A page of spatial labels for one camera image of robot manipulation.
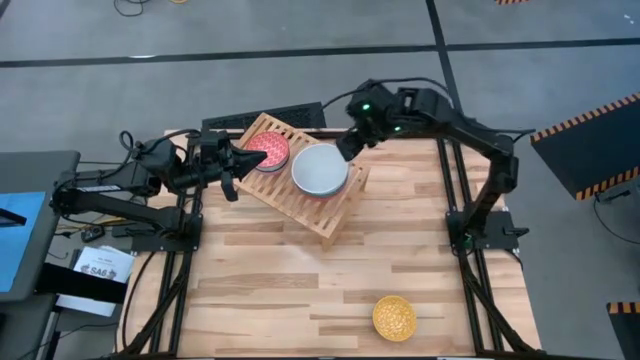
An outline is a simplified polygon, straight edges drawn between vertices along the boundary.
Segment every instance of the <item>black table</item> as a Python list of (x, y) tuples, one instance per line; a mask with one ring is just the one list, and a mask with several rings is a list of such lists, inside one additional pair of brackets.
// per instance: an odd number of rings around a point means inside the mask
[[(60, 173), (75, 170), (79, 159), (75, 151), (0, 153), (0, 193), (46, 191), (13, 287), (0, 293), (0, 313), (5, 315), (0, 329), (3, 359), (15, 359), (38, 346), (44, 334), (56, 296), (33, 295), (33, 289), (58, 224), (48, 200)], [(34, 352), (24, 359), (36, 355)]]

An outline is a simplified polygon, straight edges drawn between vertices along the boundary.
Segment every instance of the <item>white bowl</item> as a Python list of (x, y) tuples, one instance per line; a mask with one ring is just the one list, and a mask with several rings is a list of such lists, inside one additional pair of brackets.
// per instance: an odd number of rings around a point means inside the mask
[(291, 177), (307, 195), (329, 197), (339, 192), (349, 176), (349, 164), (335, 145), (316, 144), (293, 160)]

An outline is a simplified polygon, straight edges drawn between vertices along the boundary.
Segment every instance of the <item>wooden dish rack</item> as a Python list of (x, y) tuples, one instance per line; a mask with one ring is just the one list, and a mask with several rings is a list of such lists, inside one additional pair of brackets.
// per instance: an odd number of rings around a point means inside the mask
[(236, 146), (244, 149), (249, 140), (265, 131), (275, 131), (289, 141), (289, 161), (279, 174), (263, 174), (254, 170), (236, 185), (277, 209), (309, 230), (320, 235), (322, 249), (329, 250), (340, 228), (357, 205), (369, 176), (369, 168), (351, 162), (349, 177), (342, 191), (328, 199), (316, 199), (301, 192), (291, 178), (291, 164), (298, 153), (320, 141), (284, 122), (261, 114), (247, 129)]

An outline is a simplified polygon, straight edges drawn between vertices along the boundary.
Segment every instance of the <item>red plate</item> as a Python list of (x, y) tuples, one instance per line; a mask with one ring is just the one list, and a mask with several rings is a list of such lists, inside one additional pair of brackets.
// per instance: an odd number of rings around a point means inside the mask
[(289, 160), (289, 142), (277, 132), (265, 131), (254, 136), (249, 140), (246, 149), (267, 153), (267, 158), (256, 166), (260, 171), (277, 171)]

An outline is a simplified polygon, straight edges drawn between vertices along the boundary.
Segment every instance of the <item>blue surface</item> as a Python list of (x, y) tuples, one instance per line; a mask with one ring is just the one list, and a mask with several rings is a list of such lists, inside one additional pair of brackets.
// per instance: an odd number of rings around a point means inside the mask
[(0, 194), (0, 208), (27, 218), (24, 226), (0, 228), (0, 292), (8, 292), (13, 286), (44, 195), (44, 192)]

